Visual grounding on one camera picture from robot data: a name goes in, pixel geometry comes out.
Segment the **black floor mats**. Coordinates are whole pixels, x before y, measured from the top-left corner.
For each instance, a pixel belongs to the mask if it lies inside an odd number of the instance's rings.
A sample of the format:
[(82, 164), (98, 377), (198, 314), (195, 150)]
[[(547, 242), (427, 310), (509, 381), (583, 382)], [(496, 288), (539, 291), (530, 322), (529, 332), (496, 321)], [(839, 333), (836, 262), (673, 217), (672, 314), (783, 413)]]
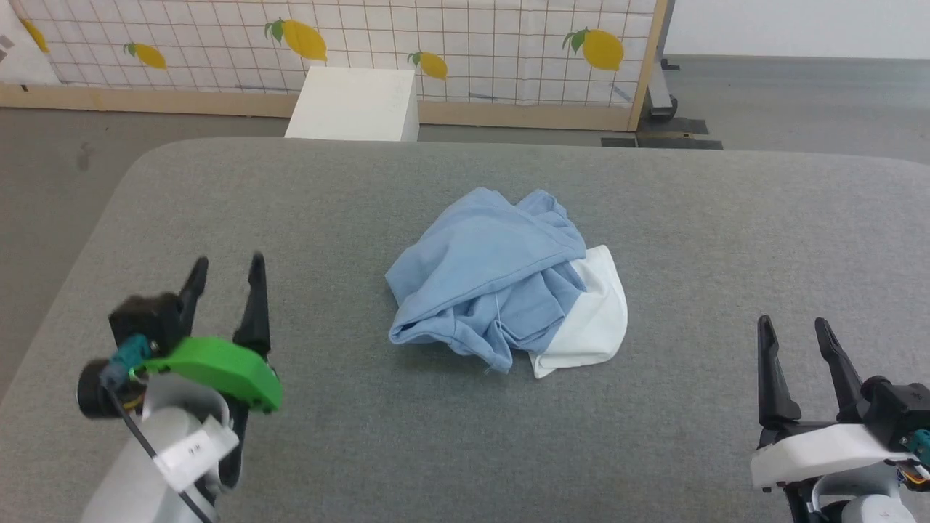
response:
[(641, 119), (635, 132), (605, 136), (602, 147), (648, 148), (689, 151), (724, 151), (721, 140), (710, 139), (710, 129), (703, 119), (672, 117)]

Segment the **light blue and white garment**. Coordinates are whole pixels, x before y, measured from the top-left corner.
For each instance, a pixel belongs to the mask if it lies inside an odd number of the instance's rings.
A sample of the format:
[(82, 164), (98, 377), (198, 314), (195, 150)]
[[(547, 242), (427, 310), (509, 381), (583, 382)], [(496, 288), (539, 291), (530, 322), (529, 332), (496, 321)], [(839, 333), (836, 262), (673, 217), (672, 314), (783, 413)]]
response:
[(512, 204), (478, 187), (386, 272), (396, 345), (440, 344), (508, 373), (527, 354), (536, 378), (618, 353), (628, 302), (605, 245), (588, 247), (567, 209), (538, 190)]

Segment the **white box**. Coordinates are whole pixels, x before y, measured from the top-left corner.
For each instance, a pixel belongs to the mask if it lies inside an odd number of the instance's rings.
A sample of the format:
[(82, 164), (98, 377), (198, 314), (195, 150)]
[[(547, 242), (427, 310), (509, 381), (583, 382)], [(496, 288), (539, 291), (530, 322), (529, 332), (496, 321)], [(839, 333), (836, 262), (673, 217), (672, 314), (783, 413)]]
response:
[(415, 80), (412, 70), (312, 68), (285, 136), (415, 142), (421, 129)]

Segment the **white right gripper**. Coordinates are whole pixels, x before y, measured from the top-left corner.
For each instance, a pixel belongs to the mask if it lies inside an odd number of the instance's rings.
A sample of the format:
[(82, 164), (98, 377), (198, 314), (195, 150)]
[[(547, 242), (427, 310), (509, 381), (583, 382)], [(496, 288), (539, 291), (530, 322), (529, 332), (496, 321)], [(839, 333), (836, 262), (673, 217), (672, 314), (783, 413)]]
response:
[[(862, 423), (866, 401), (863, 381), (824, 317), (814, 321), (818, 348), (828, 364), (837, 405), (837, 423)], [(769, 315), (761, 315), (758, 335), (759, 424), (780, 429), (801, 420), (801, 408), (793, 401), (785, 381), (778, 351), (780, 342)], [(770, 489), (834, 474), (874, 466), (877, 463), (908, 461), (909, 453), (895, 453), (877, 440), (865, 425), (837, 424), (784, 438), (755, 451), (751, 458), (754, 489)]]

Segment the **white board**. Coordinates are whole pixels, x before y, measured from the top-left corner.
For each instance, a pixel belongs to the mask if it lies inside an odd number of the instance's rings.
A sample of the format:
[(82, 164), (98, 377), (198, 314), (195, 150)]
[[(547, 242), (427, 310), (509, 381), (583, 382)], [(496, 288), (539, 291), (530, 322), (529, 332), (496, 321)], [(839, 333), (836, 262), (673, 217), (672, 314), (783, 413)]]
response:
[(0, 84), (60, 85), (44, 51), (7, 0), (0, 0)]

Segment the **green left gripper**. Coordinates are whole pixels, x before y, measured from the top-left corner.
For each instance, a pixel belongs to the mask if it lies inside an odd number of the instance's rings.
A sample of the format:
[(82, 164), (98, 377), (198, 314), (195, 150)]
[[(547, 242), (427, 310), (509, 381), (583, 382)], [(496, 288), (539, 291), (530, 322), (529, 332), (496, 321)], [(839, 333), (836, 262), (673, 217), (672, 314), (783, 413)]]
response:
[[(192, 332), (196, 305), (206, 288), (209, 259), (200, 256), (179, 292), (182, 335)], [(268, 282), (265, 258), (255, 252), (247, 275), (249, 294), (232, 342), (218, 337), (188, 337), (169, 355), (154, 357), (137, 367), (149, 375), (173, 372), (220, 394), (230, 395), (249, 408), (276, 413), (283, 403), (283, 385), (262, 357), (270, 353)]]

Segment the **grey metal stand foot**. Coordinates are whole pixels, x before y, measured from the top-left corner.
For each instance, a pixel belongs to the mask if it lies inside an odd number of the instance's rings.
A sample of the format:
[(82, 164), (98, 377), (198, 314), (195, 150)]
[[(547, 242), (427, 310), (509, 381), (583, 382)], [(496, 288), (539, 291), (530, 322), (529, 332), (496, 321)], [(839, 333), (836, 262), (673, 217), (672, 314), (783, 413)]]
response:
[(668, 62), (665, 56), (668, 32), (670, 32), (672, 13), (676, 0), (664, 0), (665, 9), (662, 13), (660, 32), (655, 43), (654, 65), (647, 86), (647, 109), (645, 115), (654, 122), (667, 123), (676, 116), (678, 99), (672, 95), (666, 73), (678, 72), (680, 66)]

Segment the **lemon print partition screen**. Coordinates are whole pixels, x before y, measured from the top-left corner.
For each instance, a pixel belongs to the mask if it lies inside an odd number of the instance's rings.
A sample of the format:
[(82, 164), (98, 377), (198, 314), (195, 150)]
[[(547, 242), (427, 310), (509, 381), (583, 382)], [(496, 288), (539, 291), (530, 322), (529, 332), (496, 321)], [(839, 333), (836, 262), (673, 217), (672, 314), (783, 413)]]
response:
[(0, 107), (286, 117), (312, 68), (412, 70), (421, 121), (634, 131), (664, 0), (7, 0), (60, 85)]

